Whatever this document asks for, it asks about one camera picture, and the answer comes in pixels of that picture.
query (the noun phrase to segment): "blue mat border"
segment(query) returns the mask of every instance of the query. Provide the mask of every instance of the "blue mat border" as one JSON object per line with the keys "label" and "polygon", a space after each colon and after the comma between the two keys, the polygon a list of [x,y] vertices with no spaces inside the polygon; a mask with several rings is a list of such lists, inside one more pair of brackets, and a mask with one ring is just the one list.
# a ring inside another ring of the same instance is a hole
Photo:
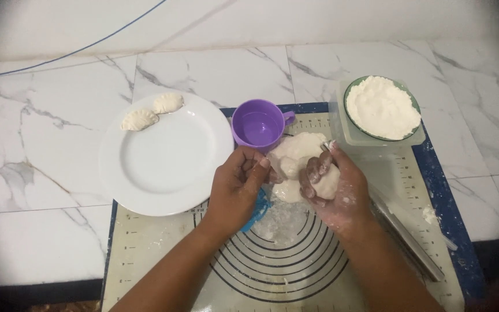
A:
{"label": "blue mat border", "polygon": [[[300,104],[283,104],[278,105],[283,113],[294,111],[296,114],[309,113],[328,113],[327,102],[315,103],[300,103]],[[232,117],[235,108],[221,108],[221,111],[226,117]],[[446,180],[446,176],[442,171],[442,166],[438,161],[438,157],[434,152],[433,145],[429,135],[425,130],[426,139],[421,145],[412,146],[415,159],[419,165],[419,170],[426,188],[431,196],[433,208],[436,215],[442,219],[440,228],[445,235],[451,239],[457,246],[458,250],[450,252],[450,258],[454,264],[454,268],[459,280],[463,298],[466,302],[471,299],[483,298],[485,291],[485,282],[482,274],[481,266],[478,263],[475,249],[471,243],[471,239],[465,229],[463,220],[454,196],[450,190],[450,186]],[[107,280],[107,270],[109,268],[109,259],[111,257],[111,246],[113,244],[113,231],[115,228],[117,202],[113,201],[113,209],[111,211],[111,227],[109,229],[109,241],[107,246],[107,259],[105,261],[105,275],[103,279],[103,287],[101,289],[101,299],[105,293],[105,282]]]}

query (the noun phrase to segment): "shaped dumpling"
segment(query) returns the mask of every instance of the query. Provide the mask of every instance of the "shaped dumpling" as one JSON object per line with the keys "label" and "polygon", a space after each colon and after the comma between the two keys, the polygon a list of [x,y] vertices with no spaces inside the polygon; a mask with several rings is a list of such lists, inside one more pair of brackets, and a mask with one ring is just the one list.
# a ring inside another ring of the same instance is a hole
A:
{"label": "shaped dumpling", "polygon": [[156,114],[172,113],[184,106],[184,98],[178,93],[165,93],[155,99],[153,111]]}
{"label": "shaped dumpling", "polygon": [[157,116],[150,109],[142,108],[129,112],[120,125],[121,130],[141,131],[159,121]]}

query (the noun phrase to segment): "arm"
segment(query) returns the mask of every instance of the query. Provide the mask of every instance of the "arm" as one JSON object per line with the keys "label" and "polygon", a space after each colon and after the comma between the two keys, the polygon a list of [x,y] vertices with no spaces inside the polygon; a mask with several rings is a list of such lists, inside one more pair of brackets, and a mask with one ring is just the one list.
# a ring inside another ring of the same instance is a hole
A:
{"label": "arm", "polygon": [[[340,180],[335,198],[325,200],[316,196],[309,177],[316,181],[331,161],[340,169]],[[373,217],[365,175],[337,144],[310,160],[299,180],[301,195],[348,253],[371,311],[443,311]]]}
{"label": "arm", "polygon": [[202,221],[111,312],[189,311],[203,286],[211,259],[250,219],[263,182],[280,182],[270,165],[258,151],[238,147],[215,171]]}

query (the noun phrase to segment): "green-rimmed bowl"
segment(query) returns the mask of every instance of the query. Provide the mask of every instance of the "green-rimmed bowl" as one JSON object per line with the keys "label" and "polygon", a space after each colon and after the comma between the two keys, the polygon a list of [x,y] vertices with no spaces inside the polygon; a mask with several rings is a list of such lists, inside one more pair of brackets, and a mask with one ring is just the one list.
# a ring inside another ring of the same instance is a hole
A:
{"label": "green-rimmed bowl", "polygon": [[[351,117],[350,113],[348,113],[348,105],[346,103],[346,100],[348,99],[348,95],[350,93],[351,88],[353,86],[356,86],[356,85],[360,84],[362,81],[364,81],[365,79],[367,79],[369,77],[370,76],[364,76],[364,77],[361,77],[361,78],[358,78],[358,79],[354,80],[352,83],[350,83],[350,85],[346,89],[346,92],[344,93],[344,109],[346,111],[346,115],[348,115],[348,117],[350,118],[351,122],[357,127],[357,129],[359,129],[361,132],[363,132],[363,133],[367,134],[368,136],[373,137],[375,139],[393,142],[393,141],[401,141],[401,140],[404,140],[406,138],[411,137],[417,131],[417,129],[419,129],[419,127],[421,126],[421,123],[419,123],[419,125],[417,127],[415,127],[410,133],[408,133],[404,138],[402,138],[400,140],[392,140],[392,139],[387,139],[387,138],[383,138],[383,137],[377,137],[376,135],[370,134],[369,132],[363,130],[353,120],[353,118]],[[406,87],[404,87],[401,83],[399,83],[399,82],[397,82],[395,80],[392,80],[390,78],[387,78],[387,77],[383,77],[383,78],[386,78],[386,79],[392,81],[396,87],[398,87],[400,90],[405,91],[409,95],[409,97],[411,97],[411,99],[412,99],[412,106],[413,106],[413,108],[417,110],[417,112],[419,113],[419,115],[421,114],[421,110],[419,108],[419,104],[417,104],[417,101],[415,100],[415,97],[413,96],[413,94],[411,92],[409,92],[409,90]]]}

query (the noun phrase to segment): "blue dumpling mold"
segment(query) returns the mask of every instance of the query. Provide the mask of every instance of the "blue dumpling mold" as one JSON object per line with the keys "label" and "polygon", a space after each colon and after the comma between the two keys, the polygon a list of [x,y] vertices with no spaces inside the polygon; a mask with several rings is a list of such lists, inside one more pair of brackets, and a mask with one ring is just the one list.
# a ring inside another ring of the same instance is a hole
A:
{"label": "blue dumpling mold", "polygon": [[263,216],[267,213],[267,210],[271,207],[271,202],[265,198],[266,194],[265,191],[260,188],[259,193],[257,193],[257,200],[255,201],[255,207],[253,208],[253,213],[251,215],[251,218],[249,219],[248,223],[243,226],[243,228],[240,230],[242,232],[247,232],[251,229],[253,226],[253,223],[256,221],[261,220]]}

